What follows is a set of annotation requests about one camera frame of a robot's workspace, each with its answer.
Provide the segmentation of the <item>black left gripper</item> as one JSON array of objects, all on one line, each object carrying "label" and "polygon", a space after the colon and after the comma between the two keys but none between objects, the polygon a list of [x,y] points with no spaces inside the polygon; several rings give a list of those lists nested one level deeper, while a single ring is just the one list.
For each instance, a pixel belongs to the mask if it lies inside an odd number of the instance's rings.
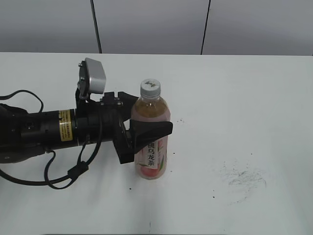
[{"label": "black left gripper", "polygon": [[131,111],[139,97],[126,92],[104,93],[100,101],[81,100],[75,94],[75,137],[85,146],[96,147],[87,160],[89,165],[96,157],[102,142],[112,141],[121,164],[132,163],[134,154],[150,143],[172,134],[170,121],[142,122],[130,120],[130,131],[124,122],[131,118]]}]

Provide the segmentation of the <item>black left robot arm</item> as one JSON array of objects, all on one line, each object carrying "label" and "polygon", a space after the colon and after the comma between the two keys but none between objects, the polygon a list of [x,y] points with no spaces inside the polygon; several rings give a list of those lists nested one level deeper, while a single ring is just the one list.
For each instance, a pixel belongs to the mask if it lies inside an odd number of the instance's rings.
[{"label": "black left robot arm", "polygon": [[137,99],[109,92],[98,102],[78,98],[75,109],[39,113],[1,104],[0,162],[18,163],[48,150],[112,141],[120,163],[131,163],[142,148],[173,131],[170,121],[131,119]]}]

